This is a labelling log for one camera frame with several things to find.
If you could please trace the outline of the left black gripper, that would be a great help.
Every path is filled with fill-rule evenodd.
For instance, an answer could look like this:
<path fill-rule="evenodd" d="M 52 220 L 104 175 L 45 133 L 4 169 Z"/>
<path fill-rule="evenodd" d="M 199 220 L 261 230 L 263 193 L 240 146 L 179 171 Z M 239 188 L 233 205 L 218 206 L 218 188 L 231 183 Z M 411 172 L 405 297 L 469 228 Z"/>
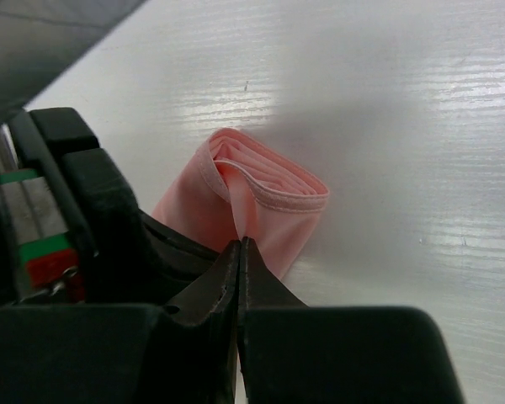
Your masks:
<path fill-rule="evenodd" d="M 162 305 L 216 257 L 139 208 L 75 109 L 22 111 L 0 129 L 0 306 Z"/>

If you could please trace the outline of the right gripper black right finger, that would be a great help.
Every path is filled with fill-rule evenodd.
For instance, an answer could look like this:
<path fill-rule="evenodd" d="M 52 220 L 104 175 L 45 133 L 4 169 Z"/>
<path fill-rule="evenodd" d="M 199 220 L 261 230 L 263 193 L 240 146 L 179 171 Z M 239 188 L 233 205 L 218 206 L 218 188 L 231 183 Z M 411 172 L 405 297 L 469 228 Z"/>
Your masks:
<path fill-rule="evenodd" d="M 251 403 L 461 403 L 439 327 L 407 306 L 309 307 L 251 238 L 239 261 L 238 349 Z"/>

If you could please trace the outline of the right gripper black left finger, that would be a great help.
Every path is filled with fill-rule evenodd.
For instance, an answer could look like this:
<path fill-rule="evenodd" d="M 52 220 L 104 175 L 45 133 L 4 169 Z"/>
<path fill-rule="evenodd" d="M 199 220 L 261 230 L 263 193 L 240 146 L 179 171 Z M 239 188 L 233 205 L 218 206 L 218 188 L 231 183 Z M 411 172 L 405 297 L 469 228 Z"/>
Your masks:
<path fill-rule="evenodd" d="M 0 308 L 0 403 L 231 403 L 240 243 L 164 306 Z"/>

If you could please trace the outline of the pink satin napkin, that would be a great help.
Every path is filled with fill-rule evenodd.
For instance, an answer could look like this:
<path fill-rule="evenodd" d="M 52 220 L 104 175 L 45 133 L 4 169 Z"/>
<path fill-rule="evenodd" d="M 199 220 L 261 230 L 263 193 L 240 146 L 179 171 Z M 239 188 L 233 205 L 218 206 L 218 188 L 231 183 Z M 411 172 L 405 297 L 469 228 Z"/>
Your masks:
<path fill-rule="evenodd" d="M 329 197 L 315 175 L 244 132 L 214 132 L 191 157 L 152 216 L 220 252 L 231 240 L 256 241 L 282 279 L 316 228 Z"/>

